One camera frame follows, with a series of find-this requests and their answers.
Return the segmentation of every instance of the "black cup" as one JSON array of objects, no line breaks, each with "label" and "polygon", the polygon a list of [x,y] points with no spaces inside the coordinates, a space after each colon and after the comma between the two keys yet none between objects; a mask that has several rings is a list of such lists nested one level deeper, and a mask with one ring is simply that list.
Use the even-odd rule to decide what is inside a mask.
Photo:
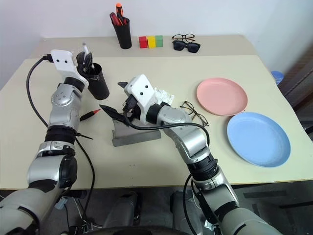
[{"label": "black cup", "polygon": [[129,49],[132,47],[131,31],[129,28],[130,23],[128,19],[127,21],[128,24],[122,26],[113,25],[119,45],[121,46],[122,49]]},{"label": "black cup", "polygon": [[85,79],[89,81],[88,90],[94,98],[103,100],[108,98],[110,92],[106,81],[104,80],[102,67],[97,63],[93,63],[94,70],[92,73],[85,73],[82,66],[78,66],[77,70]]}]

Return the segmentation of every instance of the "green block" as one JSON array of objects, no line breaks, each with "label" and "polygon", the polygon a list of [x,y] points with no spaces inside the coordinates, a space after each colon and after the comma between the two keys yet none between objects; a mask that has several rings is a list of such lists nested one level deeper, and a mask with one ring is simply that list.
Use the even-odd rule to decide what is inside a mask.
[{"label": "green block", "polygon": [[163,47],[163,36],[162,35],[156,36],[156,47]]}]

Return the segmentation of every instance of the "wire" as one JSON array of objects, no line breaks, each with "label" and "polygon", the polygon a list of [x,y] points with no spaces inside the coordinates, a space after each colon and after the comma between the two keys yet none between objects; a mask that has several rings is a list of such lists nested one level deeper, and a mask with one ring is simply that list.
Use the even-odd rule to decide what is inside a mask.
[{"label": "wire", "polygon": [[86,201],[86,204],[85,204],[85,207],[84,207],[84,211],[83,211],[83,219],[87,220],[87,209],[88,209],[88,204],[89,204],[89,201],[90,201],[90,198],[91,198],[91,195],[92,195],[92,191],[93,191],[93,187],[94,187],[94,181],[95,181],[95,172],[94,172],[94,167],[93,167],[93,164],[92,164],[92,161],[88,155],[88,153],[85,151],[85,149],[83,148],[83,146],[80,144],[80,142],[78,141],[78,139],[75,137],[76,139],[76,142],[78,144],[78,146],[82,149],[82,151],[84,152],[88,162],[89,162],[89,165],[91,167],[91,172],[92,172],[92,181],[91,181],[91,186],[90,186],[90,190],[89,190],[89,194],[88,194],[88,197],[87,197],[87,201]]},{"label": "wire", "polygon": [[[33,111],[35,112],[35,114],[37,115],[37,117],[40,119],[40,121],[46,126],[48,127],[48,124],[47,122],[43,119],[43,117],[39,114],[39,112],[37,111],[35,105],[34,105],[34,102],[31,98],[31,94],[30,94],[30,89],[29,89],[29,81],[30,81],[30,77],[31,77],[31,74],[33,73],[34,69],[43,61],[45,60],[44,57],[40,58],[32,67],[31,69],[29,70],[28,72],[28,75],[27,75],[27,79],[26,79],[26,91],[27,91],[27,97],[28,97],[28,100],[29,100],[29,103],[33,109]],[[93,168],[93,164],[91,162],[91,159],[89,157],[89,155],[87,154],[87,152],[85,151],[85,149],[83,148],[83,146],[80,144],[80,142],[78,141],[77,138],[75,138],[78,146],[82,149],[83,153],[85,154],[88,162],[89,162],[89,165],[91,167],[91,171],[92,171],[92,182],[91,182],[91,187],[90,187],[90,191],[89,191],[89,194],[88,194],[88,197],[87,197],[87,201],[86,201],[86,204],[85,204],[85,208],[83,209],[83,218],[86,219],[87,218],[87,215],[86,215],[86,211],[87,211],[87,208],[88,208],[88,204],[89,204],[89,201],[90,201],[90,197],[91,197],[91,194],[92,194],[92,191],[93,191],[93,187],[94,187],[94,181],[95,181],[95,172],[94,172],[94,168]]]},{"label": "wire", "polygon": [[78,210],[79,217],[80,217],[81,219],[83,219],[82,214],[80,213],[80,209],[79,209],[79,207],[78,207],[78,205],[77,205],[76,199],[75,199],[75,198],[73,198],[73,200],[74,200],[75,205],[76,205],[76,208],[77,208],[77,210]]},{"label": "wire", "polygon": [[205,132],[207,145],[210,146],[210,136],[209,136],[208,131],[203,126],[196,124],[196,123],[185,122],[185,123],[177,123],[177,124],[170,124],[170,125],[164,125],[164,126],[149,126],[149,127],[136,126],[132,124],[131,121],[128,119],[126,110],[124,110],[124,118],[125,118],[127,125],[131,126],[133,129],[141,130],[141,131],[160,130],[160,129],[178,127],[178,126],[196,126],[198,128],[201,128]]},{"label": "wire", "polygon": [[28,72],[28,75],[27,75],[27,79],[26,79],[26,91],[27,91],[27,97],[28,97],[28,100],[29,100],[29,103],[31,105],[31,107],[33,108],[35,114],[37,115],[37,117],[39,117],[40,121],[46,126],[48,127],[48,124],[46,123],[46,121],[43,119],[43,117],[38,113],[35,105],[34,105],[34,102],[31,98],[31,95],[30,95],[30,90],[29,90],[29,80],[30,80],[30,76],[32,74],[32,72],[34,71],[34,69],[44,60],[44,58],[40,58],[34,65],[33,67],[31,67],[30,71]]},{"label": "wire", "polygon": [[192,189],[192,198],[194,199],[194,203],[195,203],[196,207],[198,207],[200,210],[202,210],[201,207],[198,206],[198,204],[196,203],[196,200],[195,200],[196,191],[195,191],[195,188],[194,188],[194,181],[193,180],[191,180],[191,189]]},{"label": "wire", "polygon": [[187,188],[187,185],[188,185],[188,182],[189,182],[190,178],[191,178],[191,175],[189,175],[187,177],[185,185],[184,185],[184,189],[182,191],[182,206],[184,208],[185,217],[186,217],[187,223],[189,225],[189,228],[190,228],[192,234],[193,235],[197,235],[194,227],[192,227],[192,224],[191,224],[189,216],[188,216],[187,208],[186,208],[186,188]]},{"label": "wire", "polygon": [[[78,204],[77,204],[76,198],[73,198],[73,200],[74,200],[75,205],[76,205],[76,208],[77,208],[77,210],[78,210],[79,217],[80,217],[85,223],[87,223],[87,221],[83,219],[82,214],[80,213],[80,209],[79,209],[79,208],[83,209],[83,206],[82,206],[80,200],[78,199],[79,206],[78,206]],[[97,223],[92,223],[92,225],[93,225],[94,227],[96,227],[96,228],[102,229],[102,226],[99,225],[99,224],[97,224]]]},{"label": "wire", "polygon": [[69,230],[69,222],[68,222],[68,210],[67,210],[67,206],[64,204],[64,208],[65,208],[65,211],[67,212],[67,228]]}]

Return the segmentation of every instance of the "black glasses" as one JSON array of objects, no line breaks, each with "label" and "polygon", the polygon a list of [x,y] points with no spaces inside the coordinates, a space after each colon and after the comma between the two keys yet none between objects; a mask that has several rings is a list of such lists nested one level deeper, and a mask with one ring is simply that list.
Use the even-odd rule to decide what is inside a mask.
[{"label": "black glasses", "polygon": [[187,42],[189,43],[192,43],[195,41],[195,35],[194,34],[191,34],[191,33],[188,33],[188,34],[176,34],[172,37],[173,40],[179,40],[179,41],[182,41],[182,40],[186,40]]},{"label": "black glasses", "polygon": [[209,126],[209,123],[206,120],[206,118],[202,114],[199,114],[190,102],[184,101],[184,103],[180,106],[180,108],[184,109],[188,115],[193,114],[191,121],[195,121],[195,123],[198,123],[204,127]]},{"label": "black glasses", "polygon": [[183,50],[186,47],[189,52],[197,53],[200,48],[200,44],[186,43],[186,42],[177,40],[177,41],[173,41],[173,47],[174,47],[174,50]]}]

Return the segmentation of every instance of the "yellow block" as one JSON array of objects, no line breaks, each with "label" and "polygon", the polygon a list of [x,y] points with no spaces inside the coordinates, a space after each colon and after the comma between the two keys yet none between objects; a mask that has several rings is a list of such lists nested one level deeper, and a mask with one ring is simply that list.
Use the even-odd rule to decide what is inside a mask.
[{"label": "yellow block", "polygon": [[148,36],[148,48],[154,48],[156,47],[156,37],[155,36]]}]

